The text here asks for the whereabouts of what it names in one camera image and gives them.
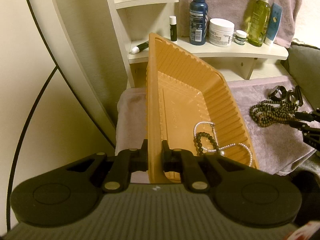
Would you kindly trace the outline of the black band watch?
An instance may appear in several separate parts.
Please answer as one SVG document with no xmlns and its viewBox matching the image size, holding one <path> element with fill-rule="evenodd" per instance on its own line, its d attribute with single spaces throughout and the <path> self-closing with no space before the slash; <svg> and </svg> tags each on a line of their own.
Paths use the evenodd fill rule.
<svg viewBox="0 0 320 240">
<path fill-rule="evenodd" d="M 268 98 L 272 101 L 283 101 L 287 98 L 287 90 L 284 86 L 276 86 L 268 93 Z"/>
</svg>

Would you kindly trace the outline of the orange plastic tray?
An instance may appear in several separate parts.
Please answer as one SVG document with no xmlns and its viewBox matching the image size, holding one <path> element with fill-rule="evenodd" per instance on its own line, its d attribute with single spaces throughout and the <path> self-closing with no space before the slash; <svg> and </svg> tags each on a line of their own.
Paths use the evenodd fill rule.
<svg viewBox="0 0 320 240">
<path fill-rule="evenodd" d="M 195 125 L 215 131 L 227 158 L 258 168 L 252 140 L 223 75 L 203 60 L 155 33 L 149 35 L 146 70 L 149 180 L 177 182 L 162 167 L 162 141 L 196 154 Z"/>
</svg>

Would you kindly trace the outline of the mauve towel on bed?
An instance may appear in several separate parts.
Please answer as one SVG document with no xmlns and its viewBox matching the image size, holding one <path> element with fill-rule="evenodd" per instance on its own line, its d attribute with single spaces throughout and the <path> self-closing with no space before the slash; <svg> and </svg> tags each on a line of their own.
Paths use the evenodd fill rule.
<svg viewBox="0 0 320 240">
<path fill-rule="evenodd" d="M 249 108 L 264 100 L 269 89 L 277 85 L 290 89 L 296 85 L 294 79 L 283 75 L 230 81 L 228 85 L 247 125 L 259 168 L 280 176 L 293 176 L 299 171 L 319 176 L 317 152 L 303 142 L 300 131 L 284 124 L 261 128 L 249 117 Z M 120 96 L 117 109 L 116 152 L 140 148 L 146 136 L 146 89 L 126 89 Z"/>
</svg>

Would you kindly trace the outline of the grey green pillow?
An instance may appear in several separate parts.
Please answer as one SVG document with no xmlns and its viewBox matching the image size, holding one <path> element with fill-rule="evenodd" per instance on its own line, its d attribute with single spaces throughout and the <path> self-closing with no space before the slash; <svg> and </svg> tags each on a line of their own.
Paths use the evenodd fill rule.
<svg viewBox="0 0 320 240">
<path fill-rule="evenodd" d="M 292 42 L 287 51 L 289 55 L 281 65 L 299 85 L 313 109 L 319 108 L 319 48 Z"/>
</svg>

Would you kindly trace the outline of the green olive spray bottle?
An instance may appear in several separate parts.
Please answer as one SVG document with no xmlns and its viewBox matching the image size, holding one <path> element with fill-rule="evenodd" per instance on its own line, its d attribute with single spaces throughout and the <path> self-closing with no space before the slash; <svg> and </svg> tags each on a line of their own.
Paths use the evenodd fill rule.
<svg viewBox="0 0 320 240">
<path fill-rule="evenodd" d="M 248 29 L 248 42 L 256 47 L 263 45 L 268 20 L 271 13 L 271 6 L 268 0 L 257 0 L 251 17 L 251 23 Z"/>
</svg>

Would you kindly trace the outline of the small green white jar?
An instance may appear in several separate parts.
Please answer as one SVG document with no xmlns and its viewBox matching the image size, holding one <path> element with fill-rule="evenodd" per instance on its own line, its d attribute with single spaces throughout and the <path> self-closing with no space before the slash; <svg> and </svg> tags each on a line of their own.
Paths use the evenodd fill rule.
<svg viewBox="0 0 320 240">
<path fill-rule="evenodd" d="M 247 33 L 242 30 L 236 30 L 235 31 L 235 37 L 234 37 L 234 42 L 238 45 L 243 46 L 246 42 L 247 38 Z"/>
</svg>

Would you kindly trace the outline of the blue white tube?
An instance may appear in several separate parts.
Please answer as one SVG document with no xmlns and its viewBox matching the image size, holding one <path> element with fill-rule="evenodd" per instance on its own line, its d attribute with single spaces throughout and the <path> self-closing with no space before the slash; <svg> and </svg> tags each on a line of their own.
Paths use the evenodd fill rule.
<svg viewBox="0 0 320 240">
<path fill-rule="evenodd" d="M 283 9 L 280 5 L 278 5 L 277 3 L 272 4 L 270 19 L 268 22 L 266 37 L 264 40 L 265 44 L 268 46 L 274 43 L 274 40 L 279 30 L 282 12 Z"/>
</svg>

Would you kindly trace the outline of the dark green pen tube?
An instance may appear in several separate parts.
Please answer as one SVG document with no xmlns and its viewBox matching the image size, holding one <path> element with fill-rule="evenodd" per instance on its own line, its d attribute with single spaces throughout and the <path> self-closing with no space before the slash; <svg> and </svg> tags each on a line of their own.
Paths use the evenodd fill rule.
<svg viewBox="0 0 320 240">
<path fill-rule="evenodd" d="M 130 53 L 131 53 L 132 55 L 135 55 L 135 54 L 138 54 L 138 53 L 140 53 L 140 52 L 148 49 L 148 47 L 149 47 L 149 41 L 145 41 L 145 42 L 143 42 L 143 43 L 140 43 L 140 44 L 134 46 L 134 47 L 131 49 Z"/>
</svg>

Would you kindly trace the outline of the white cream jar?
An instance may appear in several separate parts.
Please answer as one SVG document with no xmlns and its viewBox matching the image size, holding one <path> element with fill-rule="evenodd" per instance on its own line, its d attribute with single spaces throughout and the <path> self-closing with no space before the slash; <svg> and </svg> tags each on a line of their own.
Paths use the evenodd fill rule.
<svg viewBox="0 0 320 240">
<path fill-rule="evenodd" d="M 209 42 L 218 47 L 231 45 L 234 23 L 223 18 L 211 18 L 209 23 Z"/>
</svg>

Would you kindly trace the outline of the black white lip balm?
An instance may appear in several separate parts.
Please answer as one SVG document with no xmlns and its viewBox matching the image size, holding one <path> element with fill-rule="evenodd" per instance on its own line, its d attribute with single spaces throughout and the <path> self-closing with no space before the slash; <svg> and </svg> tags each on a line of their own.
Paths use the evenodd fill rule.
<svg viewBox="0 0 320 240">
<path fill-rule="evenodd" d="M 172 15 L 169 16 L 169 24 L 170 24 L 170 40 L 172 42 L 177 42 L 177 18 Z"/>
</svg>

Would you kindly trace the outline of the cream corner shelf unit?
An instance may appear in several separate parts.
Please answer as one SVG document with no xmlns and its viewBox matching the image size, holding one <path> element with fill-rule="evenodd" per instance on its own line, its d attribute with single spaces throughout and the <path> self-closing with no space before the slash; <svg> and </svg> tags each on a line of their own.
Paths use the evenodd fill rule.
<svg viewBox="0 0 320 240">
<path fill-rule="evenodd" d="M 170 37 L 169 17 L 177 17 L 176 44 L 197 57 L 204 59 L 222 72 L 233 71 L 232 79 L 248 80 L 254 69 L 270 70 L 271 76 L 276 66 L 288 57 L 286 48 L 277 44 L 255 47 L 249 43 L 243 46 L 232 43 L 228 47 L 218 47 L 209 42 L 202 46 L 189 43 L 182 34 L 182 25 L 189 21 L 189 15 L 181 14 L 185 0 L 107 0 L 121 57 L 127 74 L 127 86 L 135 88 L 144 85 L 144 74 L 148 64 L 147 50 L 136 55 L 131 49 L 149 38 L 149 33 Z"/>
</svg>

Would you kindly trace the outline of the blue spray bottle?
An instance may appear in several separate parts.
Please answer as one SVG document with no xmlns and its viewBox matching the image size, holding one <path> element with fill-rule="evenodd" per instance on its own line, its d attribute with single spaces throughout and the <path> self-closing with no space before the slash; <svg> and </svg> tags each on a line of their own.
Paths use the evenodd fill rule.
<svg viewBox="0 0 320 240">
<path fill-rule="evenodd" d="M 206 42 L 208 5 L 206 0 L 193 0 L 189 6 L 189 41 L 196 46 Z"/>
</svg>

